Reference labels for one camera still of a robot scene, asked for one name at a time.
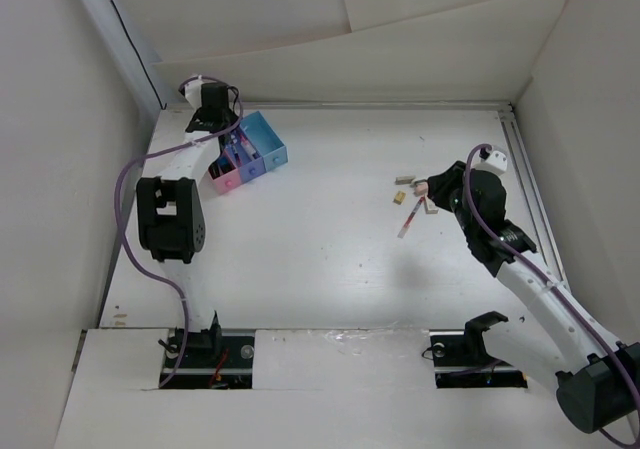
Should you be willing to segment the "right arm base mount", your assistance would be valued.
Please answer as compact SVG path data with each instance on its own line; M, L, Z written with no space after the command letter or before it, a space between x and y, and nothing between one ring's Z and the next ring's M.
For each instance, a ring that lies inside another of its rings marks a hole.
M490 311L477 316L463 329L429 331L429 345L421 357L431 361L438 389L527 389L526 376L506 362L491 356L485 348L484 333L506 323L503 314Z

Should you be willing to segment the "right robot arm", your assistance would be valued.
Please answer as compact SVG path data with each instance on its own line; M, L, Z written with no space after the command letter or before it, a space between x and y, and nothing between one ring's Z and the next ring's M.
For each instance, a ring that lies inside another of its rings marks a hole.
M492 151L413 184L416 196L455 216L474 259L526 310L523 318L494 310L467 321L462 350L476 363L513 366L554 395L579 431L604 432L639 410L639 346L597 322L507 218L507 166Z

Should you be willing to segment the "pink white stapler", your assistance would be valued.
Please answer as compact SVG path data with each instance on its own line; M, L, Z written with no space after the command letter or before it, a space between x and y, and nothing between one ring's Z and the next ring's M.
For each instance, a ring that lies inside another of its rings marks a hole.
M416 197L427 197L429 192L429 184L426 180L415 180L411 183L413 194Z

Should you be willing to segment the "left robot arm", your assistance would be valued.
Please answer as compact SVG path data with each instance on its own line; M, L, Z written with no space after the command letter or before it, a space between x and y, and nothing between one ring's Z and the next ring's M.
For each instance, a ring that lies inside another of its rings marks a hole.
M238 126L242 114L230 103L237 89L220 80L193 76L181 84L179 92L194 114L184 141L170 151L171 162L136 184L138 234L142 248L159 263L161 275L156 279L176 290L187 311L184 327L166 347L188 350L196 362L208 366L222 356L223 342L217 313L191 267L206 237L198 184L221 156L221 143Z

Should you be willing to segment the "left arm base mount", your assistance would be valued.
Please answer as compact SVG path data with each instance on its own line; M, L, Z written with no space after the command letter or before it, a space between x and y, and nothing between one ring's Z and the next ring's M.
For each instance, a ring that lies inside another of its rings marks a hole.
M186 351L178 360L184 331L170 331L158 340L164 351L159 388L251 389L255 335L253 330L222 329L214 321L209 329L188 335Z

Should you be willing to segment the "long grey eraser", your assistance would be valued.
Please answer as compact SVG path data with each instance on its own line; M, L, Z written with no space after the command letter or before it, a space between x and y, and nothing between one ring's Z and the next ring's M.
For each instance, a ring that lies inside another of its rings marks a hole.
M397 176L395 178L394 184L395 185L410 185L414 180L415 180L415 176L414 175Z

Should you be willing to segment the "red gel pen refill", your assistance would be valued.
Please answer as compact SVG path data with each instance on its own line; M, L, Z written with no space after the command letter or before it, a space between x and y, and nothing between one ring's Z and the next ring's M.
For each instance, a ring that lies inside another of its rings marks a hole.
M410 214L408 215L407 219L405 220L404 224L402 225L397 237L399 239L403 239L405 237L405 235L407 234L411 223L413 221L413 219L415 218L415 216L417 215L417 213L419 212L420 208L424 205L425 203L425 197L421 196L418 201L416 202L416 204L414 205L413 209L411 210Z

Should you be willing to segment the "pink tip dark refill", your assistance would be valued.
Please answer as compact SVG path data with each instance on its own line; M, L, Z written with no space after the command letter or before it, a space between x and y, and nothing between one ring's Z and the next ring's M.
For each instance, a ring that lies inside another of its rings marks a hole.
M255 147L251 144L251 142L249 141L249 139L246 136L241 136L240 137L240 142L242 147L244 148L245 152L252 158L255 159L256 158L256 150Z

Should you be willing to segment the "yellow eraser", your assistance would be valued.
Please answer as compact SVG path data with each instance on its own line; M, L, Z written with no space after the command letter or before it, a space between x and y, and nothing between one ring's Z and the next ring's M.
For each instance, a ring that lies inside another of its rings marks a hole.
M393 202L395 204L400 205L404 202L405 197L406 197L406 194L404 192L398 191L393 198Z

